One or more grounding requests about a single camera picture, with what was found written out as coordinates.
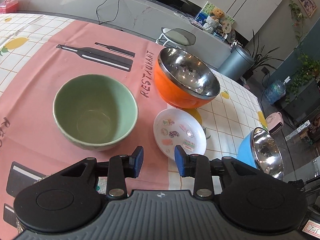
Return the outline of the small white sticker plate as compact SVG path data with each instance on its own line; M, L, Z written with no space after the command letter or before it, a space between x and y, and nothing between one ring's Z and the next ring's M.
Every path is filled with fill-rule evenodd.
M187 154L204 155L207 139L202 126L189 113L169 108L161 111L153 122L153 135L159 149L174 160L175 146L180 145Z

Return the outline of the blue steel bowl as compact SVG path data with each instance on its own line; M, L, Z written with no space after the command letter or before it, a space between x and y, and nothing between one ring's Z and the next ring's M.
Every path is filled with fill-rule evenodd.
M262 127L253 129L243 139L238 148L237 159L276 179L284 178L280 150L268 131Z

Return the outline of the green ceramic bowl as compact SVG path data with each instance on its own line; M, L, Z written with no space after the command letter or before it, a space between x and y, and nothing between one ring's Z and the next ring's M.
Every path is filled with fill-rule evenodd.
M132 92L109 76L85 74L67 81L53 101L62 135L84 150L104 151L120 144L138 120Z

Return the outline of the orange steel bowl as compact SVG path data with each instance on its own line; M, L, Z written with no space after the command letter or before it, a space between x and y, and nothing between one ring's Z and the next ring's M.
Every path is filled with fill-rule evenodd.
M198 57L177 48L163 48L154 67L161 98L177 108L198 108L214 100L221 90L213 71Z

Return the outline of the pink space heater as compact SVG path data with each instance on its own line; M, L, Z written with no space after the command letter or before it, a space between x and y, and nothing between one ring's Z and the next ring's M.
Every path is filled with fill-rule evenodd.
M266 118L267 128L270 135L276 134L284 125L283 116L280 112L274 112Z

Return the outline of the blue water jug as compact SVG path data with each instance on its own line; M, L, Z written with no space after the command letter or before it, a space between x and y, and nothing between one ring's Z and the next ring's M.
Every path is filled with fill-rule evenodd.
M264 92L264 98L269 104L274 104L286 94L286 85L291 80L288 76L284 81L276 80Z

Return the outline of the grey round trash bin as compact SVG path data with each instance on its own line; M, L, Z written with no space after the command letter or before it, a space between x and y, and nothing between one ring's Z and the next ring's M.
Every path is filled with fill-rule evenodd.
M251 68L254 64L254 59L251 55L241 48L235 46L231 49L230 55L218 68L218 72L228 78L237 81L242 75Z

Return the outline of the hanging ivy plant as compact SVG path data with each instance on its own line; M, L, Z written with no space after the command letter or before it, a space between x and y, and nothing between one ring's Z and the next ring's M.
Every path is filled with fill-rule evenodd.
M307 85L312 80L319 80L319 60L313 59L303 49L305 37L304 25L307 17L304 16L300 6L293 0L289 1L289 9L297 41L297 45L293 50L297 65L288 74L285 74L288 93L285 99L286 103L289 103L290 99L297 100L299 90L304 85Z

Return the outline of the potted long-leaf plant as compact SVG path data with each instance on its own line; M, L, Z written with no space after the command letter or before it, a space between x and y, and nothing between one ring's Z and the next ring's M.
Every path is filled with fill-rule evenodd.
M249 56L253 59L253 64L246 70L244 75L242 76L245 80L248 80L252 75L253 71L260 67L270 67L275 69L274 66L269 64L269 61L275 60L284 62L284 60L272 57L272 53L279 49L279 47L269 50L268 52L264 52L265 46L260 46L260 36L259 34L255 34L252 31L252 50L244 48L244 50L249 54Z

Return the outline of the small grey stool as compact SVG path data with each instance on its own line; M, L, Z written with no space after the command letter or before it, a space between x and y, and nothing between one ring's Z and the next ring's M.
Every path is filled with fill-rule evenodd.
M174 48L181 49L181 46L188 47L193 46L196 43L196 36L191 32L181 29L181 28L161 28L161 34L155 41L156 44L161 44L162 46L167 46L172 44Z

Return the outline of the checked lemon tablecloth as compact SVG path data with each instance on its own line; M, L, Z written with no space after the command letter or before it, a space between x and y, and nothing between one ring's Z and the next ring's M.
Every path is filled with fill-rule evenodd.
M186 51L93 23L1 16L1 239L19 192L82 159L144 151L133 190L190 190L174 149L235 157L267 124L257 98Z

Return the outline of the round paper fan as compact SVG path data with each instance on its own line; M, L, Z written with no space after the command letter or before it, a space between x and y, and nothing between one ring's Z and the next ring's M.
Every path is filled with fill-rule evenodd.
M228 33L231 32L231 30L232 30L232 23L227 21L227 20L223 21L223 23L222 23L222 31L223 31L223 33L224 34L228 34Z

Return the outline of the teddy bear in basket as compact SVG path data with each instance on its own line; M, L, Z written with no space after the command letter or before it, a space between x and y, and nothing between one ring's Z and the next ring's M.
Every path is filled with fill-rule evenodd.
M223 12L223 10L215 7L209 12L208 17L205 20L205 23L203 25L204 30L208 33L212 33L221 25L220 20L224 18L224 16L225 13Z

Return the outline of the pink storage box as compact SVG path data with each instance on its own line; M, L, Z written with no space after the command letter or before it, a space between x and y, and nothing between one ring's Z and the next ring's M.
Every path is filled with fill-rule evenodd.
M18 11L18 0L4 0L0 4L0 14L9 14Z

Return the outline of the framed wall picture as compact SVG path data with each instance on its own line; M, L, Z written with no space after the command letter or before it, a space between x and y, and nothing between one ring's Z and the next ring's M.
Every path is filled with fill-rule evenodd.
M303 6L308 18L311 18L317 10L317 5L314 0L299 0Z

